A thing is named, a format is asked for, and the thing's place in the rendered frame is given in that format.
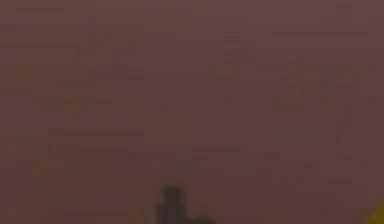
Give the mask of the yellow slanted edge shape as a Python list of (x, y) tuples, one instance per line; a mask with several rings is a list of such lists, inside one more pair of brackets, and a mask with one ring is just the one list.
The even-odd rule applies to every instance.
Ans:
[(384, 224), (384, 196), (377, 199), (368, 210), (363, 224)]

